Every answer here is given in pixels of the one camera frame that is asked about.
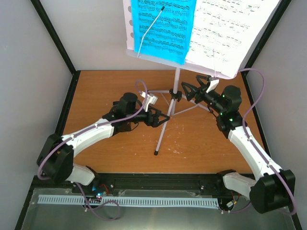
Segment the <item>white robotic arm segment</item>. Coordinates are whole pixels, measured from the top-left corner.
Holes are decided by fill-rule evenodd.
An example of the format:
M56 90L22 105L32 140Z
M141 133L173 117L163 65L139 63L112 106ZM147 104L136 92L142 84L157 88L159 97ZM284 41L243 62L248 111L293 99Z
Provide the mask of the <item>white robotic arm segment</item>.
M72 172L66 179L66 181L89 185L94 178L95 174L89 168L74 163Z
M249 129L246 127L249 135L253 138L253 135ZM249 139L247 138L243 126L236 127L234 130L230 130L228 139L237 147L240 151L248 165L253 171L256 181L263 177L265 173L268 175L273 175L274 172L272 169L268 167L268 164L264 161L264 159L259 155L257 150L252 146ZM262 154L266 157L266 159L270 162L277 171L281 170L282 168L276 164L264 151L261 145L253 138L253 142L257 145L258 149L261 150Z
M141 96L142 96L143 98L145 98L145 95L146 95L145 92L142 92L142 93L141 93ZM146 101L143 102L143 104L145 105L145 106L144 106L145 112L148 111L149 104L155 104L155 103L157 102L157 100L158 100L158 97L156 97L156 96L153 95L152 93L148 94L148 95L147 95Z
M206 90L206 93L209 93L210 91L215 90L215 88L217 87L219 82L220 82L220 80L218 78L211 80L210 85L209 85L208 89Z
M242 176L237 172L231 172L223 176L223 182L227 189L236 191L248 199L251 187L256 184L255 180Z
M88 127L96 126L95 128L89 131L86 131L85 133L82 133L79 136L67 142L67 145L72 146L73 157L76 157L81 151L95 144L96 142L113 136L114 127L111 126L111 124L99 126L100 124L105 123L105 122L108 122L108 120L100 118L96 123L88 126ZM79 130L78 132L82 132L88 127L85 127ZM62 140L72 137L72 135L78 132L62 136Z

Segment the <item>white sheet music page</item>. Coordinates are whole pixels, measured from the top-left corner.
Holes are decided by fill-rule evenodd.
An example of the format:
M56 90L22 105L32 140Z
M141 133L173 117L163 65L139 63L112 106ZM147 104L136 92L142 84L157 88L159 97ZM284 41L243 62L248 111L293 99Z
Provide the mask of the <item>white sheet music page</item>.
M197 0L186 60L234 78L279 0Z

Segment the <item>black frame edge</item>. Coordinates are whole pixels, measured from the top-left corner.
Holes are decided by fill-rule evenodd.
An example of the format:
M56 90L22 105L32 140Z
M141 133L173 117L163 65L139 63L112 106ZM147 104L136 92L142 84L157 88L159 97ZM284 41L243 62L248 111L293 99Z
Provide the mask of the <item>black frame edge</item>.
M57 127L55 129L55 133L58 134L59 136L63 135L65 124L66 124L67 117L68 117L68 114L69 114L69 110L71 108L73 96L75 94L77 83L78 83L78 80L79 80L79 77L80 77L80 73L81 73L81 71L78 70L72 76L71 83L69 85L67 95L66 95L63 107L62 107L62 111L61 111L61 114L59 116Z
M262 51L265 44L269 40L269 37L271 36L271 34L273 33L276 25L278 24L281 17L283 16L283 13L288 8L290 2L291 2L291 0L282 0L282 2L279 4L279 6L277 7L274 15L272 16L271 21L269 22L267 28L265 29L265 31L263 32L263 35L261 36L259 42L257 43L253 53L251 54L250 58L248 59L246 65L245 65L245 68L251 68L254 65L256 59L258 58L260 52ZM249 71L244 71L241 74L242 74L245 89L246 89L247 94L248 94L249 102L250 102L250 104L254 104L253 96L251 94L250 87L248 85L248 80L247 80L248 72ZM270 151L269 151L269 146L268 146L268 143L265 139L265 135L264 135L264 132L263 132L263 128L262 128L256 107L253 108L253 114L255 116L255 120L256 120L256 123L257 123L257 126L258 126L258 130L259 130L259 133L260 133L260 137L261 137L261 141L263 143L264 149L267 152L267 154L269 156L271 156Z
M32 199L32 195L33 195L33 188L30 187L28 194L26 196L26 199L24 201L24 206L20 212L19 218L17 220L16 226L15 226L15 230L20 230L23 227L24 224L24 218L27 214L29 205L30 205L30 201Z
M34 8L36 9L36 12L38 13L40 19L42 20L43 24L45 25L50 37L52 38L54 44L56 45L59 53L61 54L63 60L65 61L69 71L71 72L71 74L75 74L76 73L76 69L73 66L70 57L68 56L56 30L54 29L42 3L40 2L40 0L31 0Z

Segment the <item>robotic arm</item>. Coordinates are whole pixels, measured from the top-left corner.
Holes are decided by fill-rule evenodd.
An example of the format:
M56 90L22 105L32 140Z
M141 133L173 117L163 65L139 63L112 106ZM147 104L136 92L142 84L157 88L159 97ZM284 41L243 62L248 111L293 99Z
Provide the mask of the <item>robotic arm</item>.
M253 171L255 180L244 177L234 170L220 172L223 186L234 190L248 199L259 213L282 208L291 204L291 199L274 171L275 168L283 177L292 194L295 187L295 176L290 171L284 171L264 151L261 145L254 139L249 127L245 123L246 132L242 124L242 116L238 112L242 102L240 89L236 86L226 86L222 94L218 94L215 88L218 79L198 75L196 77L200 87L183 82L181 85L186 94L187 100L195 99L195 103L204 101L209 111L217 113L216 124L224 136L230 140L240 151L244 159ZM258 147L264 158L252 145L251 140Z
M137 95L130 92L125 93L118 102L113 102L110 112L94 124L72 134L50 135L37 159L37 165L40 166L47 155L61 145L57 152L51 155L43 165L43 172L56 184L71 181L89 185L95 178L97 179L96 172L88 166L74 164L73 158L100 140L110 138L120 132L132 131L131 122L135 124L144 122L147 126L158 127L168 121L169 116L150 106L150 104L155 104L156 101L157 97L149 94L146 101L143 102L144 108L135 117L110 124L110 121L129 117L138 111L136 104L142 105ZM71 139L63 144L63 141L68 138Z

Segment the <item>blue sheet music page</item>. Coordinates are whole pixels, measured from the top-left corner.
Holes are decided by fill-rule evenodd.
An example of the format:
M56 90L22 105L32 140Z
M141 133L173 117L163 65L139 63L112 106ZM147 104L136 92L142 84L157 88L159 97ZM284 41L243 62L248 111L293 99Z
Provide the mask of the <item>blue sheet music page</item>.
M189 51L196 0L131 0L134 51L184 64Z

